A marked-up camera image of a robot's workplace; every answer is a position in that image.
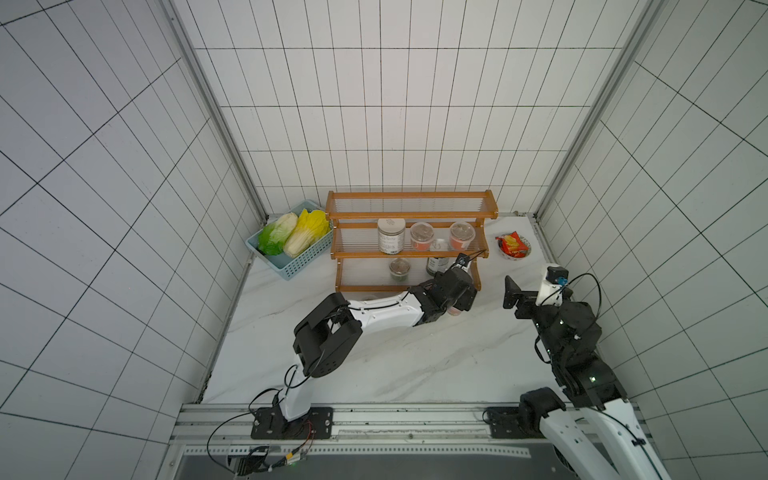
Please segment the yellow napa cabbage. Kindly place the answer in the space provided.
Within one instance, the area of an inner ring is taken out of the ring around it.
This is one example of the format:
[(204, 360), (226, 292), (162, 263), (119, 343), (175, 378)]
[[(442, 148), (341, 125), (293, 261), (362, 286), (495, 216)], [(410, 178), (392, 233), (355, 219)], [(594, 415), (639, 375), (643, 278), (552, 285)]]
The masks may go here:
[(298, 222), (283, 246), (283, 253), (297, 258), (330, 231), (330, 223), (322, 210), (309, 212), (304, 209)]

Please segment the green label seed jar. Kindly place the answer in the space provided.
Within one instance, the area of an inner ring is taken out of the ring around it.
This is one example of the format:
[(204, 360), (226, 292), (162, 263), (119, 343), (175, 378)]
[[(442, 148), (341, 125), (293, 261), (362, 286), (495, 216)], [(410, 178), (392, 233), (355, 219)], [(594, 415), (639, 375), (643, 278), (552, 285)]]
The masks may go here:
[(410, 262), (405, 258), (395, 258), (389, 264), (389, 273), (393, 281), (406, 282), (411, 270)]

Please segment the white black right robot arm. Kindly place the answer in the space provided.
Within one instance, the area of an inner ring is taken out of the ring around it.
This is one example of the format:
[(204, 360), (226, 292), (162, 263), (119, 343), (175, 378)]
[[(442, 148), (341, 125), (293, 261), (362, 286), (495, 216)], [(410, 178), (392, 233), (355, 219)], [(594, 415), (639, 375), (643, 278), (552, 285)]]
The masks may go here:
[(521, 431), (548, 440), (579, 479), (666, 479), (663, 462), (644, 433), (613, 370), (596, 352), (597, 311), (574, 301), (566, 269), (546, 269), (538, 290), (505, 279), (503, 306), (533, 322), (534, 349), (560, 387), (523, 394)]

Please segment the green napa cabbage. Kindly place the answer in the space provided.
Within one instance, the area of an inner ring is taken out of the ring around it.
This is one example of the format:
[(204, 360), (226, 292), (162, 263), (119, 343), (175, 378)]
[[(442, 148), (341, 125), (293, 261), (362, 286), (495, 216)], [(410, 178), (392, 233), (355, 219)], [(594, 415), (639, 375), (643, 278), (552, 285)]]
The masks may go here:
[(264, 227), (258, 234), (257, 249), (264, 255), (277, 256), (283, 252), (283, 248), (298, 224), (299, 217), (289, 212), (278, 220)]

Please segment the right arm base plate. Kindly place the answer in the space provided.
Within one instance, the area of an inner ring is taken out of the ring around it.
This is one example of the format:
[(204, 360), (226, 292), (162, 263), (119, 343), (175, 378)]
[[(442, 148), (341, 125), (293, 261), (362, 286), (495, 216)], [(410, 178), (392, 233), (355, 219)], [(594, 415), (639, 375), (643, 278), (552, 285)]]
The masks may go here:
[(482, 420), (489, 426), (493, 439), (521, 440), (542, 439), (540, 418), (527, 407), (488, 407)]

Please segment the wooden three-tier shelf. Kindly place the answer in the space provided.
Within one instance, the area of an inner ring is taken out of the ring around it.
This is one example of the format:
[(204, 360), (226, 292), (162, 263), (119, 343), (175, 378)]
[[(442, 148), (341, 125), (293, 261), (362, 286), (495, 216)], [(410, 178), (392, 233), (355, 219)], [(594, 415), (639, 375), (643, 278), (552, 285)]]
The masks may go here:
[(490, 190), (334, 192), (326, 215), (340, 292), (395, 292), (450, 265), (460, 253), (482, 288), (477, 262), (489, 256), (484, 224), (498, 217)]

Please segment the large white labelled jar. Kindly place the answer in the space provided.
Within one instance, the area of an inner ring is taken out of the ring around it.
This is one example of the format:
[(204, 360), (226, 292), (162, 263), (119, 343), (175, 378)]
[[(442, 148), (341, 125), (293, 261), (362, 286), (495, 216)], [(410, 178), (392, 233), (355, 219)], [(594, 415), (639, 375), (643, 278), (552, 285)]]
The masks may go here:
[(403, 218), (380, 218), (377, 221), (378, 249), (396, 255), (404, 248), (406, 221)]

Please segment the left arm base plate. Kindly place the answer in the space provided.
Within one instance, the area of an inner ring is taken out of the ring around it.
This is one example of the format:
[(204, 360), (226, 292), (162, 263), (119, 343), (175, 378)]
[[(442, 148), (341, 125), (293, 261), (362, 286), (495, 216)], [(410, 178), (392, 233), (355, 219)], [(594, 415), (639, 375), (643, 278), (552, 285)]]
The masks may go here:
[(278, 406), (258, 408), (250, 438), (253, 440), (325, 440), (331, 437), (334, 410), (312, 407), (296, 420), (288, 421)]

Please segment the aluminium mounting rail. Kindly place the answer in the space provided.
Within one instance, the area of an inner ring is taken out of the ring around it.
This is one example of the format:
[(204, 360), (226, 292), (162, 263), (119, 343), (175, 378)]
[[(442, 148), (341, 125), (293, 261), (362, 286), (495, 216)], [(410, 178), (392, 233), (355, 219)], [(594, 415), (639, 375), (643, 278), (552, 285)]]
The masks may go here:
[[(331, 437), (315, 440), (316, 445), (342, 443), (520, 443), (542, 439), (493, 439), (482, 420), (488, 407), (511, 404), (416, 403), (416, 404), (320, 404), (334, 410)], [(266, 404), (192, 404), (179, 413), (171, 441), (187, 445), (245, 445), (297, 443), (298, 440), (253, 440), (250, 438), (254, 415)]]

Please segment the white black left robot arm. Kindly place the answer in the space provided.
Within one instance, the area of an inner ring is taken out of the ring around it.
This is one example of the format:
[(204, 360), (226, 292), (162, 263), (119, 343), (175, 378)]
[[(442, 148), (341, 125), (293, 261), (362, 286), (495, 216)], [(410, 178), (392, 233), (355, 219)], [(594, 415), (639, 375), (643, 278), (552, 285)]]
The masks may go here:
[(363, 335), (416, 327), (450, 311), (470, 310), (477, 295), (472, 265), (461, 254), (446, 271), (377, 300), (348, 300), (339, 292), (327, 296), (294, 328), (294, 365), (286, 372), (285, 389), (276, 401), (283, 419), (294, 421), (309, 413), (311, 381), (340, 367)]

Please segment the light blue plastic basket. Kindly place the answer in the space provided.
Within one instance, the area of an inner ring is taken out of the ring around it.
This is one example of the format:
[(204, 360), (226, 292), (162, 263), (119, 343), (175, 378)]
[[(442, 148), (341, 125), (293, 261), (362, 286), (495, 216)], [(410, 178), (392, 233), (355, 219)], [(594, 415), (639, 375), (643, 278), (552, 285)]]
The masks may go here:
[[(311, 200), (305, 200), (303, 203), (301, 203), (297, 207), (294, 207), (289, 212), (293, 212), (299, 217), (299, 215), (302, 213), (304, 209), (308, 210), (309, 212), (313, 210), (322, 210), (321, 207), (315, 202)], [(259, 256), (262, 260), (264, 260), (267, 264), (269, 264), (285, 280), (289, 280), (290, 278), (295, 276), (300, 270), (302, 270), (306, 265), (308, 265), (315, 257), (319, 256), (325, 250), (329, 249), (331, 240), (332, 240), (332, 228), (330, 226), (330, 231), (324, 237), (322, 237), (315, 244), (310, 246), (297, 258), (290, 258), (288, 255), (284, 254), (283, 252), (277, 256), (268, 256), (268, 255), (262, 254), (257, 249), (257, 246), (258, 246), (257, 237), (258, 237), (258, 234), (263, 229), (251, 235), (246, 240), (246, 246), (252, 252), (254, 252), (257, 256)]]

